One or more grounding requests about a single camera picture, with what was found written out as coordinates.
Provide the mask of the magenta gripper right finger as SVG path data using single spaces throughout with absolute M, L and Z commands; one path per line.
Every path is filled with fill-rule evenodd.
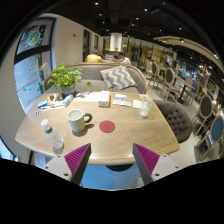
M 153 179 L 151 175 L 160 156 L 157 153 L 136 143 L 133 144 L 132 153 L 135 157 L 143 183 L 145 185 L 152 183 Z

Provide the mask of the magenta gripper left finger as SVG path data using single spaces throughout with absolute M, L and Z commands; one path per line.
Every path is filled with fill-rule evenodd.
M 85 168 L 91 155 L 91 144 L 83 145 L 65 156 L 67 165 L 72 173 L 71 181 L 76 185 L 81 183 Z

